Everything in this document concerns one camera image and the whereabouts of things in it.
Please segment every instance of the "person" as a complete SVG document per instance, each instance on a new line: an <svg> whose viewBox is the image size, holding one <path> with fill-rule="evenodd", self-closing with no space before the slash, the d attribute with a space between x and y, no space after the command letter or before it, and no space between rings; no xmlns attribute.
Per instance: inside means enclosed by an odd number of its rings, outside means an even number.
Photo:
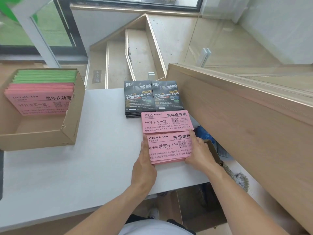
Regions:
<svg viewBox="0 0 313 235"><path fill-rule="evenodd" d="M185 162L206 174L227 218L233 235L287 235L225 170L218 165L208 145L190 131L193 151ZM66 235L190 235L174 221L131 215L154 185L157 171L151 165L148 139L143 136L139 157L133 166L131 185L118 197L68 231Z"/></svg>

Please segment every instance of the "white shoe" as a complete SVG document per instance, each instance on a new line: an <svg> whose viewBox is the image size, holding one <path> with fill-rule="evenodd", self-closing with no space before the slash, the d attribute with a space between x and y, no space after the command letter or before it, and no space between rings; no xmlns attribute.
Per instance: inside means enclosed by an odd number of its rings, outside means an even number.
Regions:
<svg viewBox="0 0 313 235"><path fill-rule="evenodd" d="M152 219L160 219L160 213L159 210L157 208L151 208L148 212L148 218L152 218Z"/></svg>

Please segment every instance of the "white countertop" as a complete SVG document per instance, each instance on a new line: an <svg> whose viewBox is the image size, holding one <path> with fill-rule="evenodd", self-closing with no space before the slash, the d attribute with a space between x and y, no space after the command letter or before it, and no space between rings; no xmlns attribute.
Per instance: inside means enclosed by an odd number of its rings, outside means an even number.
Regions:
<svg viewBox="0 0 313 235"><path fill-rule="evenodd" d="M131 182L141 118L126 119L124 90L87 90L76 145L4 153L0 232L95 210ZM150 194L208 182L184 162L157 165Z"/></svg>

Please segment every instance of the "open cardboard box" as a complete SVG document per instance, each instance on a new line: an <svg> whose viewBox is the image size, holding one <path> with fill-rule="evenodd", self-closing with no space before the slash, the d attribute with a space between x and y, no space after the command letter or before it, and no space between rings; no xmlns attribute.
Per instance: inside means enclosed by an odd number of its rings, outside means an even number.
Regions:
<svg viewBox="0 0 313 235"><path fill-rule="evenodd" d="M77 72L74 93L66 114L45 116L22 116L4 95L4 90L18 70L27 69L17 69L0 85L0 149L14 151L75 144L85 95L84 82L77 69L41 69Z"/></svg>

